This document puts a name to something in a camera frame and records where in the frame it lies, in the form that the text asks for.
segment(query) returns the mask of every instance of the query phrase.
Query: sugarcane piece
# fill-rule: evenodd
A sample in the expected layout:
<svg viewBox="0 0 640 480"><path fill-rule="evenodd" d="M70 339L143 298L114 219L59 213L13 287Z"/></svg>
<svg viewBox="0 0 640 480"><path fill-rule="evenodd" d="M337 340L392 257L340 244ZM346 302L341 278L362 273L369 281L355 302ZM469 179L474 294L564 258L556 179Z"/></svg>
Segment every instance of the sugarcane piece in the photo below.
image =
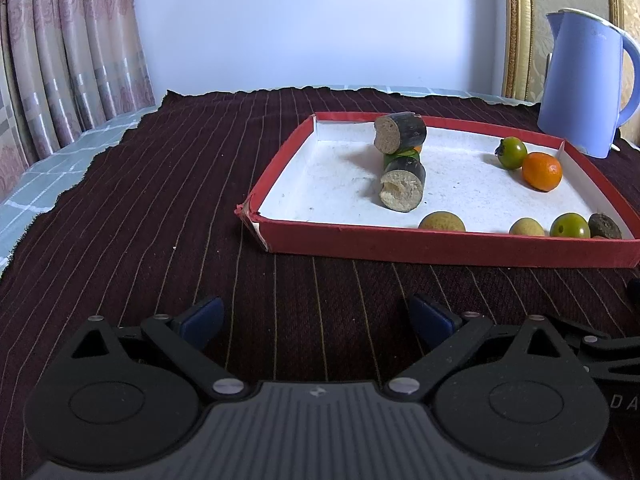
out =
<svg viewBox="0 0 640 480"><path fill-rule="evenodd" d="M392 160L395 160L399 156L411 156L416 160L420 160L420 152L415 148L411 148L410 150L404 150L404 152L395 152L391 155L385 155L382 162L383 170L391 163Z"/></svg>
<svg viewBox="0 0 640 480"><path fill-rule="evenodd" d="M421 146L427 138L424 121L411 112L380 116L373 125L376 129L373 145L387 155Z"/></svg>
<svg viewBox="0 0 640 480"><path fill-rule="evenodd" d="M392 160L380 179L380 200L393 211L407 213L422 201L426 172L419 160L399 156Z"/></svg>

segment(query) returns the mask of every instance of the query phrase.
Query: blue electric kettle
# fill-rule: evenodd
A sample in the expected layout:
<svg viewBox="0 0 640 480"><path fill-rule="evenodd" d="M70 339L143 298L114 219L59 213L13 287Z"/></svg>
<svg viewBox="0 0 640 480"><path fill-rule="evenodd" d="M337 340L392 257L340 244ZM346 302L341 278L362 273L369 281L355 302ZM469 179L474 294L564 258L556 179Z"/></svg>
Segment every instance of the blue electric kettle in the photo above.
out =
<svg viewBox="0 0 640 480"><path fill-rule="evenodd" d="M577 9L547 15L554 36L538 127L587 155L606 158L616 128L640 105L640 46L607 20ZM622 60L634 65L634 88L620 111Z"/></svg>

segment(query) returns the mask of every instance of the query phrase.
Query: metal screw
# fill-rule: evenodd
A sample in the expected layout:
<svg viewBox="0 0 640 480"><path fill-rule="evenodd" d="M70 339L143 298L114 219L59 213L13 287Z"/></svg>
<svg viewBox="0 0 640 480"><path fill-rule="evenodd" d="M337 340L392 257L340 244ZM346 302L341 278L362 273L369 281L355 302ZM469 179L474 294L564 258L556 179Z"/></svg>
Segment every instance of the metal screw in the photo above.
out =
<svg viewBox="0 0 640 480"><path fill-rule="evenodd" d="M213 391L220 395L235 395L244 390L244 383L234 377L218 379L213 383Z"/></svg>
<svg viewBox="0 0 640 480"><path fill-rule="evenodd" d="M412 377L396 377L389 381L389 389L396 394L411 395L419 388L420 383Z"/></svg>

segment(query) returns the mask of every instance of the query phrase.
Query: white wall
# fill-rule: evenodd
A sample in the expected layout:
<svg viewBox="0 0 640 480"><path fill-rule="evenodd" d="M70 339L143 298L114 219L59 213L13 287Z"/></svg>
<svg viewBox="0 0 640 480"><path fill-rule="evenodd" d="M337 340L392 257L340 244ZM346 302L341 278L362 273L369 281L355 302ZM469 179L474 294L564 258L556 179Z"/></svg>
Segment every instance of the white wall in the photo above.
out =
<svg viewBox="0 0 640 480"><path fill-rule="evenodd" d="M502 86L504 0L135 2L158 100L167 89Z"/></svg>

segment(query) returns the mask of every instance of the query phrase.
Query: blue gripper pad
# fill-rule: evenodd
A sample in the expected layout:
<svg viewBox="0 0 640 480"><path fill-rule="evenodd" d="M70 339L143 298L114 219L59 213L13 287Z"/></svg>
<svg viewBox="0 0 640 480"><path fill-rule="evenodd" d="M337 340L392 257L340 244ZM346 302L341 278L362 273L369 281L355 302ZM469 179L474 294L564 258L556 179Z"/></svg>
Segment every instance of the blue gripper pad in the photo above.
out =
<svg viewBox="0 0 640 480"><path fill-rule="evenodd" d="M423 294L414 294L409 300L409 320L432 350L462 326L460 316Z"/></svg>
<svg viewBox="0 0 640 480"><path fill-rule="evenodd" d="M207 298L172 321L174 332L197 350L203 350L222 328L225 308L220 298Z"/></svg>

